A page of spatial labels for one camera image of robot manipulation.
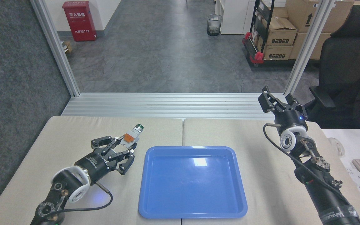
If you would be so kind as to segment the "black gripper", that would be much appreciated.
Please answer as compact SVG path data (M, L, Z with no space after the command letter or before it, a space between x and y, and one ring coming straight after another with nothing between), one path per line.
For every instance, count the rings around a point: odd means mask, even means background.
M91 141L93 152L87 154L75 162L75 166L87 170L91 183L96 183L111 171L118 171L125 175L134 162L134 150L125 150L123 152L114 152L107 158L107 164L102 156L108 154L111 150L120 144L121 138L105 136Z
M275 124L280 124L277 128L278 132L295 127L302 126L308 130L306 120L308 114L304 105L300 104L292 94L285 96L287 104L290 105L290 110L285 111L285 104L276 98L270 91L268 86L262 88L262 94L258 97L258 102L264 113L275 112Z

